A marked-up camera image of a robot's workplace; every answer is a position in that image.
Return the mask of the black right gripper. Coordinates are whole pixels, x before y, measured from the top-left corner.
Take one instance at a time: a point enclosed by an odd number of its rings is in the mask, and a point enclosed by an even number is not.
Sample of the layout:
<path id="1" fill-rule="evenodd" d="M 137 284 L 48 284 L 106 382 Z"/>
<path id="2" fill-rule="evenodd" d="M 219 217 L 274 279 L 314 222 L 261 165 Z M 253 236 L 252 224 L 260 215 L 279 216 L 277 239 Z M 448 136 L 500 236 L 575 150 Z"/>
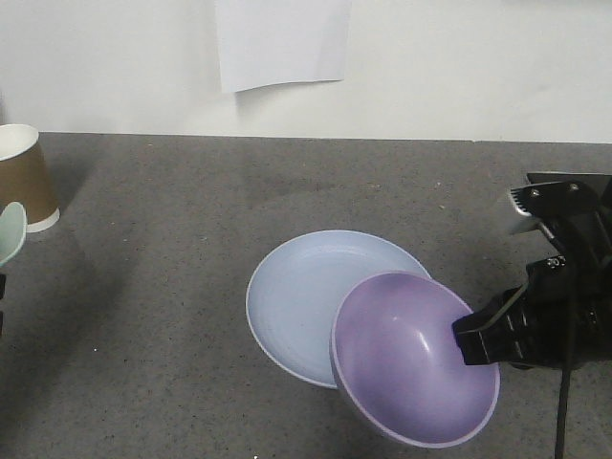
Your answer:
<path id="1" fill-rule="evenodd" d="M 528 264 L 523 287 L 452 323 L 466 365 L 574 369 L 610 359 L 611 183 L 594 191 L 600 198 L 594 212 L 535 229 L 557 253 Z"/>

